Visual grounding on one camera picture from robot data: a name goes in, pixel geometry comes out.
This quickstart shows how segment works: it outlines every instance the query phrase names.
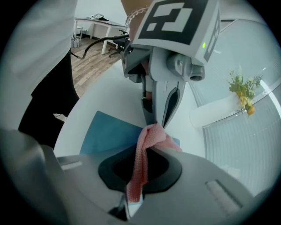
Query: white shirt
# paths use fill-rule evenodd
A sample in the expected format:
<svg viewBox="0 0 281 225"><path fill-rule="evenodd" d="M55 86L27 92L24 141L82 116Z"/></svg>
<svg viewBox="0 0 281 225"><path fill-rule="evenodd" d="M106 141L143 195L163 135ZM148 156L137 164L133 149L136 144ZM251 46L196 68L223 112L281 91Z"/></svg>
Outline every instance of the white shirt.
<svg viewBox="0 0 281 225"><path fill-rule="evenodd" d="M76 4L39 0L15 28L0 64L1 128L18 128L33 90L68 53Z"/></svg>

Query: pink knitted towel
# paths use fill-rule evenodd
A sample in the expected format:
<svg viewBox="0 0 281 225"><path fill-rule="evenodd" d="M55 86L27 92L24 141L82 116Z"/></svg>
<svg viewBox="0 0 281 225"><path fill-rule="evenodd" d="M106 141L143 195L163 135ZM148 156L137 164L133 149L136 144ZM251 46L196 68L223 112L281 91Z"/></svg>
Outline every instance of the pink knitted towel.
<svg viewBox="0 0 281 225"><path fill-rule="evenodd" d="M133 176L127 185L127 197L131 203L140 201L142 186L148 182L148 157L146 149L152 146L161 146L182 151L181 148L167 135L159 124L146 126L140 133L137 141Z"/></svg>

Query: blue paper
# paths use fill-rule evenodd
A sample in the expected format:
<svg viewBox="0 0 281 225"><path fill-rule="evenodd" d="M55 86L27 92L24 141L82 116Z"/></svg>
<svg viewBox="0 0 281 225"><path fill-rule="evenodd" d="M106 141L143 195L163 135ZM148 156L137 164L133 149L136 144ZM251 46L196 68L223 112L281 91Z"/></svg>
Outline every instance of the blue paper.
<svg viewBox="0 0 281 225"><path fill-rule="evenodd" d="M80 154L130 147L137 143L141 131L141 127L97 111L85 136Z"/></svg>

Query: white vase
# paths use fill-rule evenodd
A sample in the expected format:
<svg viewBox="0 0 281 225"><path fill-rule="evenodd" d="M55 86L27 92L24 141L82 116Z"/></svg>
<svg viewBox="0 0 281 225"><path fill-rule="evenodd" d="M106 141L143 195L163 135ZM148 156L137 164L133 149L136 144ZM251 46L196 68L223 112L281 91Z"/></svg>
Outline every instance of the white vase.
<svg viewBox="0 0 281 225"><path fill-rule="evenodd" d="M189 118L193 127L198 128L222 120L240 109L240 98L235 92L231 92L226 98L192 110L189 112Z"/></svg>

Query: white desk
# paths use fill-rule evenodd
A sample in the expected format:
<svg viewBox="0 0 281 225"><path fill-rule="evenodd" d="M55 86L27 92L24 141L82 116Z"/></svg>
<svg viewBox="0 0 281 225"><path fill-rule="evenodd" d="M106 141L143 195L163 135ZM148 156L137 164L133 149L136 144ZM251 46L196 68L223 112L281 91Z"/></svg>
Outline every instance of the white desk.
<svg viewBox="0 0 281 225"><path fill-rule="evenodd" d="M141 106L142 84L133 83L123 75L121 60L107 70L83 95L70 112L54 148L56 157L78 155L88 128L97 111L139 127L146 122ZM180 140L184 152L205 157L202 129L194 129L189 111L197 107L187 84L184 96L166 132Z"/></svg>
<svg viewBox="0 0 281 225"><path fill-rule="evenodd" d="M102 20L90 19L90 18L75 18L74 21L75 21L75 28L74 28L75 35L74 35L74 37L76 37L76 35L77 35L76 34L76 28L77 28L78 21L90 22L93 25L99 24L99 25L102 25L102 26L106 26L107 27L107 32L106 32L106 35L105 35L106 37L109 36L109 33L110 33L112 28L118 28L118 29L122 29L124 31L126 31L126 29L127 29L127 27L125 25L115 23L115 22L112 22L112 21L102 21ZM93 34L94 34L94 26L93 26L93 30L92 30L90 39L93 38ZM104 41L104 45L103 45L102 52L101 52L102 55L105 54L106 44L107 44L107 40Z"/></svg>
<svg viewBox="0 0 281 225"><path fill-rule="evenodd" d="M80 29L80 39L82 39L82 30L83 30L83 27L82 26L76 26L76 32L77 30Z"/></svg>

